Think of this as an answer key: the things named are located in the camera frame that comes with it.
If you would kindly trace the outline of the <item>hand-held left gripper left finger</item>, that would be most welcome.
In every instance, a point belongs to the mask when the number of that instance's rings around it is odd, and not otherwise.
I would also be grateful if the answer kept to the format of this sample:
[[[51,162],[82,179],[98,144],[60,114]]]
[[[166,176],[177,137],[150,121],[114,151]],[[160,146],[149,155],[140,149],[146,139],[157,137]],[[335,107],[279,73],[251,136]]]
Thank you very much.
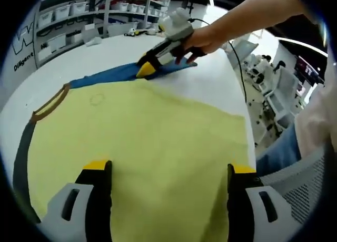
[[[39,229],[50,241],[112,241],[112,162],[93,161],[47,205]]]

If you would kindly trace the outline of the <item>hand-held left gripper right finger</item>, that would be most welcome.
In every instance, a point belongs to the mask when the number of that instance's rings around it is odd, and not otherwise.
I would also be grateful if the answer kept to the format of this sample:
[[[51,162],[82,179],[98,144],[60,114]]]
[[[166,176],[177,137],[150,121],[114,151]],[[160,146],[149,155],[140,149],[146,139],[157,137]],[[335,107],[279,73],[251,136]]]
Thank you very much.
[[[291,205],[251,167],[227,167],[228,241],[290,241]]]

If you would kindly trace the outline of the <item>person's right hand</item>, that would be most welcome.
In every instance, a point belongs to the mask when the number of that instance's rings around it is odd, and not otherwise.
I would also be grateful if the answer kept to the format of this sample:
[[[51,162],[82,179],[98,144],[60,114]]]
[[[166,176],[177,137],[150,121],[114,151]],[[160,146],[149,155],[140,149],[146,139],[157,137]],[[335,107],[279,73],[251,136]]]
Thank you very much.
[[[183,51],[198,47],[204,54],[210,54],[226,42],[226,35],[212,25],[197,28],[194,33],[182,43]]]

